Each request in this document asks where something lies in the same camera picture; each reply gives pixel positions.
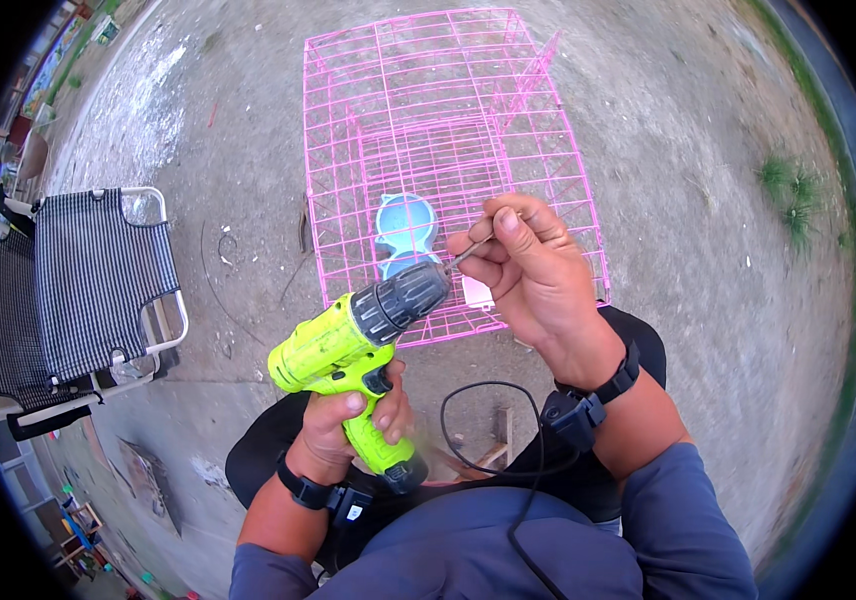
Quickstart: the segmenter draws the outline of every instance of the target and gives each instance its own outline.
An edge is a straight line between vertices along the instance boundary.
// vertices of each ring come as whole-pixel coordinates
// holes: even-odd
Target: hand
[[[514,335],[559,382],[597,389],[625,358],[625,345],[598,314],[591,266],[564,222],[538,198],[503,194],[484,203],[470,231],[448,238],[448,252],[464,252],[492,229],[495,238],[458,269],[491,288]]]
[[[405,363],[394,359],[386,365],[387,380],[394,387],[375,406],[371,418],[392,446],[405,435],[413,421],[408,395],[402,389],[401,374]],[[301,433],[288,450],[287,462],[291,472],[307,477],[314,483],[330,486],[339,483],[348,473],[352,459],[357,456],[341,422],[364,412],[367,399],[360,391],[333,395],[312,393],[305,409]]]

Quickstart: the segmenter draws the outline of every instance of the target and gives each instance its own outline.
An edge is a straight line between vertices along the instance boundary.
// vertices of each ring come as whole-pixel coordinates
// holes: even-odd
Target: black pants
[[[641,366],[658,384],[665,387],[666,359],[664,344],[657,332],[643,320],[605,306],[602,317],[623,340],[634,340],[641,355]],[[287,450],[301,431],[302,417],[311,393],[290,393],[262,413],[248,428],[228,454],[225,473],[235,496],[250,508],[255,494],[275,472],[278,455]],[[545,467],[570,460],[573,450],[551,430],[545,430]],[[541,446],[537,438],[507,467],[515,473],[536,472]],[[415,506],[443,494],[485,486],[515,486],[527,488],[531,479],[495,475],[482,481],[464,482],[451,486],[421,486],[406,495],[394,495],[376,477],[365,475],[351,467],[349,479],[360,481],[373,490],[374,500],[353,524],[344,529],[331,528],[321,546],[317,561],[336,573],[358,558],[362,549],[390,522]],[[608,522],[621,514],[621,498],[611,473],[593,452],[583,454],[565,471],[541,478],[538,489],[560,498],[582,511],[592,522]]]

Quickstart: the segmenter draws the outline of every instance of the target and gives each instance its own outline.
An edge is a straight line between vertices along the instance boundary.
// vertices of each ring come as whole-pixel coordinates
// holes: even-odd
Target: person
[[[345,528],[329,527],[328,510],[297,504],[275,474],[279,453],[287,450],[293,474],[319,485],[357,476],[340,423],[364,406],[356,392],[301,392],[261,414],[228,456],[228,481],[248,510],[229,597],[756,597],[745,548],[665,392],[657,333],[616,308],[596,308],[589,264],[541,200],[506,194],[483,210],[470,231],[449,237],[448,251],[457,255],[494,230],[458,268],[491,288],[502,318],[558,383],[596,390],[631,341],[640,353],[633,386],[604,405],[593,451],[539,482],[515,531],[534,567],[507,536],[530,478],[499,474],[405,495],[378,489]],[[389,443],[411,424],[404,369],[398,360],[387,365],[394,389],[372,416]],[[570,462],[572,448],[550,428],[543,435],[546,468]],[[507,471],[537,471],[540,459],[535,437]],[[334,574],[321,587],[313,561]]]

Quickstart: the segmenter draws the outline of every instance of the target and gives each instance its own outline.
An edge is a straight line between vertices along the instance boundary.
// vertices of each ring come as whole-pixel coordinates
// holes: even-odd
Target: drill chuck
[[[451,293],[451,276],[426,261],[373,283],[351,296],[355,324],[375,346],[385,346],[415,321],[428,316]]]

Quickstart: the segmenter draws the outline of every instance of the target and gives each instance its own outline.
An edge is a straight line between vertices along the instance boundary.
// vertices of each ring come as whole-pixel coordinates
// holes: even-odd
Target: concrete ground
[[[280,395],[263,375],[268,351],[323,308],[297,238],[304,38],[480,4],[149,1],[93,69],[98,78],[59,96],[74,108],[51,126],[49,193],[150,185],[168,201],[192,320],[181,365],[93,417],[116,464],[118,439],[165,463],[181,537],[144,524],[79,425],[49,442],[166,589],[227,594],[243,509],[225,488],[224,459]],[[757,564],[804,489],[841,387],[851,262],[836,241],[844,215],[824,136],[739,0],[515,7],[537,42],[564,30],[550,73],[589,171],[613,303],[661,334],[668,391]],[[788,248],[756,182],[771,149],[828,176],[807,258]],[[506,379],[539,400],[551,385],[506,330],[399,354],[430,430],[460,385]],[[534,416],[522,397],[479,391],[450,407],[469,456],[489,446],[495,407],[507,403],[515,439],[529,440]]]

